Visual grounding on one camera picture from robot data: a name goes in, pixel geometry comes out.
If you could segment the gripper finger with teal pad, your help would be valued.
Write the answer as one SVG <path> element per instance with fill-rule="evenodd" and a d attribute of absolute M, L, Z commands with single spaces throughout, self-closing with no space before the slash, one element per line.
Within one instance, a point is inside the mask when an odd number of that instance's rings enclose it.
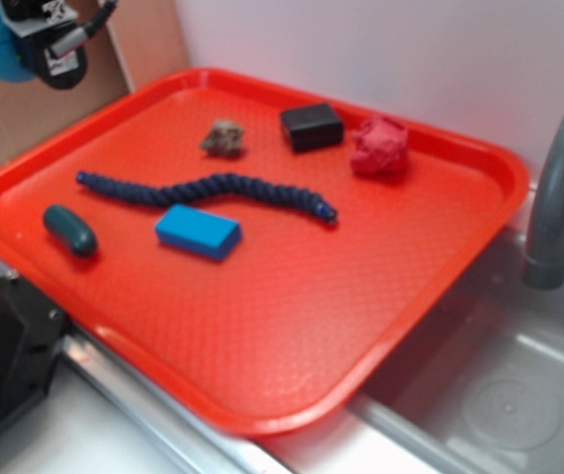
<path fill-rule="evenodd" d="M 20 64 L 55 90 L 75 88 L 87 72 L 85 37 L 75 23 L 41 30 L 14 40 Z"/>

